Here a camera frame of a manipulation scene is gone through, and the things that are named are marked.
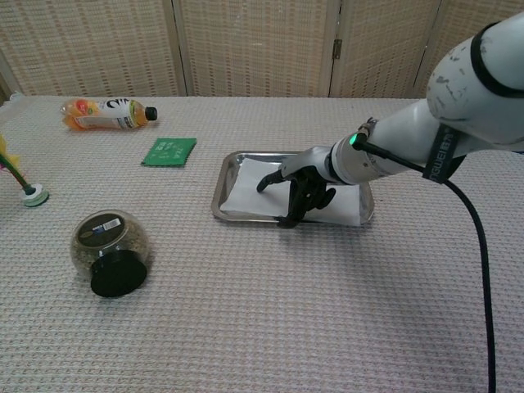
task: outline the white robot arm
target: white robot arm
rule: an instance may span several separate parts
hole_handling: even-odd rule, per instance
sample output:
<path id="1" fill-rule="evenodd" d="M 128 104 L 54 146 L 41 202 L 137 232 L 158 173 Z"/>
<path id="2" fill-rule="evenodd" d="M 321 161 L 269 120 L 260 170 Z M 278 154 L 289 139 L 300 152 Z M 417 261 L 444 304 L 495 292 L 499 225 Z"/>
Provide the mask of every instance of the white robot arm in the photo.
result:
<path id="1" fill-rule="evenodd" d="M 385 119 L 368 120 L 332 147 L 293 156 L 262 179 L 259 192 L 291 180 L 288 216 L 279 226 L 292 228 L 308 210 L 327 206 L 334 197 L 329 183 L 359 184 L 408 169 L 355 149 L 358 133 L 384 151 L 425 165 L 425 177 L 432 180 L 446 175 L 454 157 L 524 150 L 524 12 L 486 26 L 449 51 L 432 73 L 425 99 Z"/>

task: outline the glass jar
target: glass jar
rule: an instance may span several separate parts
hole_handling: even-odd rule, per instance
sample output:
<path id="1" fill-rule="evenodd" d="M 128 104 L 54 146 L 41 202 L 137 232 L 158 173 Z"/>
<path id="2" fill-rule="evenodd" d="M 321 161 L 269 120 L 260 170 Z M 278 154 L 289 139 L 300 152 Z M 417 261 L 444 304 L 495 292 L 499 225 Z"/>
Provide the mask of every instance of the glass jar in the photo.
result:
<path id="1" fill-rule="evenodd" d="M 71 258 L 91 289 L 104 297 L 122 296 L 140 287 L 147 275 L 149 242 L 140 223 L 121 210 L 88 216 L 75 229 Z"/>

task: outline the green card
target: green card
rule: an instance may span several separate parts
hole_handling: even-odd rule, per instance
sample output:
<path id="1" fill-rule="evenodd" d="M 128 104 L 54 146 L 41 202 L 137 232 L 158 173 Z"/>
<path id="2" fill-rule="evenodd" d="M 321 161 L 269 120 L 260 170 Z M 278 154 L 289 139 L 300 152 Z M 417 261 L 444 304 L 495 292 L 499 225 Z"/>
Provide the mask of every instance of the green card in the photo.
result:
<path id="1" fill-rule="evenodd" d="M 186 163 L 196 138 L 158 138 L 142 162 L 145 166 L 181 166 Z"/>

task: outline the woven screen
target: woven screen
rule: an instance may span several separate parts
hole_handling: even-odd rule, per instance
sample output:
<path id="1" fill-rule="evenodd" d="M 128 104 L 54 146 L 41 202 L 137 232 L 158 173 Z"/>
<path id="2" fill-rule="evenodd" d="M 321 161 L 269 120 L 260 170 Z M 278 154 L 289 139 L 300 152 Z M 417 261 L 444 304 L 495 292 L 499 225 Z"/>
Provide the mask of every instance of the woven screen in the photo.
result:
<path id="1" fill-rule="evenodd" d="M 318 95 L 329 0 L 180 2 L 196 95 Z"/>
<path id="2" fill-rule="evenodd" d="M 406 97 L 439 0 L 344 0 L 334 97 Z"/>
<path id="3" fill-rule="evenodd" d="M 489 23 L 521 11 L 524 0 L 444 0 L 418 76 L 417 94 L 420 97 L 426 94 L 429 76 L 449 50 Z"/>
<path id="4" fill-rule="evenodd" d="M 165 9 L 162 0 L 1 1 L 0 49 L 26 94 L 178 95 Z"/>

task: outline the table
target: table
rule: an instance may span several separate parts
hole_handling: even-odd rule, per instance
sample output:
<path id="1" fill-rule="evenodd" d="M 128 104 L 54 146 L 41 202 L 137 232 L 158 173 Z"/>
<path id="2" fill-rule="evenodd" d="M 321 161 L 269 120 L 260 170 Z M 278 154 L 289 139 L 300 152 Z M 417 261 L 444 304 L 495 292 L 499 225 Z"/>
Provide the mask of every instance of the table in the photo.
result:
<path id="1" fill-rule="evenodd" d="M 0 132 L 51 199 L 0 176 L 0 391 L 486 391 L 477 235 L 443 186 L 372 183 L 362 228 L 227 224 L 210 204 L 238 150 L 329 145 L 410 100 L 150 97 L 159 121 L 72 133 L 63 97 L 23 97 Z M 140 165 L 158 137 L 197 137 L 184 168 Z M 500 391 L 524 391 L 524 157 L 469 156 L 453 180 L 490 246 Z M 118 298 L 76 275 L 75 225 L 103 209 L 151 239 L 144 285 Z"/>

